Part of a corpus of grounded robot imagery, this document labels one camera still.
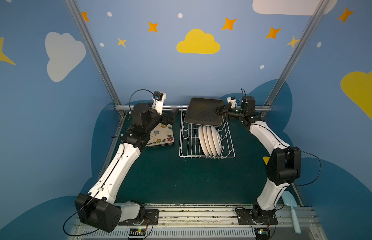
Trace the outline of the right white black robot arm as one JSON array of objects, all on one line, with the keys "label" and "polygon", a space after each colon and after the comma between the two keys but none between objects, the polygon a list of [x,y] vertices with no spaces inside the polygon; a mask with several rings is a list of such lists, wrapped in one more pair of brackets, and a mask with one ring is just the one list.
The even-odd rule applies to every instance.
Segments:
[{"label": "right white black robot arm", "polygon": [[284,142],[271,130],[264,119],[256,114],[255,103],[254,97],[244,96],[240,109],[233,108],[232,101],[228,101],[226,105],[215,108],[214,112],[227,120],[240,120],[270,154],[266,163],[267,182],[252,209],[252,218],[260,222],[275,214],[283,192],[300,177],[301,151]]}]

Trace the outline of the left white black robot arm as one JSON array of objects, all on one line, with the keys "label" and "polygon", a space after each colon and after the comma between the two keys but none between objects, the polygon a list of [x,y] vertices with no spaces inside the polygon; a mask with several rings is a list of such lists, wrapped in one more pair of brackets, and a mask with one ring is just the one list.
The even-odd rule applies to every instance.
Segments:
[{"label": "left white black robot arm", "polygon": [[121,137],[121,144],[111,163],[87,194],[78,194],[76,214],[81,223],[107,233],[118,223],[144,217],[143,205],[128,201],[115,206],[117,193],[128,171],[151,139],[151,132],[158,124],[173,124],[179,109],[163,112],[154,105],[138,103],[131,110],[131,126]]}]

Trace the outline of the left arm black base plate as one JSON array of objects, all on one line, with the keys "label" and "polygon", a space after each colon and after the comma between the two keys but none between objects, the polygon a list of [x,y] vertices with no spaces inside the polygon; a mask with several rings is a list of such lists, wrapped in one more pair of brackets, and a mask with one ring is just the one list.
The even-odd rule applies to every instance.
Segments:
[{"label": "left arm black base plate", "polygon": [[149,225],[157,226],[159,221],[159,210],[157,209],[148,209],[145,210],[145,214],[142,219],[138,217],[136,219],[129,219],[121,221],[118,223],[118,226],[146,226]]}]

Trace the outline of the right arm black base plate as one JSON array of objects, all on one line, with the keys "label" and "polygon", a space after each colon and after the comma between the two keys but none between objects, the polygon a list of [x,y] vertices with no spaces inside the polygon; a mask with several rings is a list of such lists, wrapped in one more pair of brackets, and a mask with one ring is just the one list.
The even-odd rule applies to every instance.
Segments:
[{"label": "right arm black base plate", "polygon": [[239,208],[234,210],[239,225],[278,225],[279,222],[275,216],[270,216],[268,219],[263,219],[260,222],[256,222],[252,218],[252,209]]}]

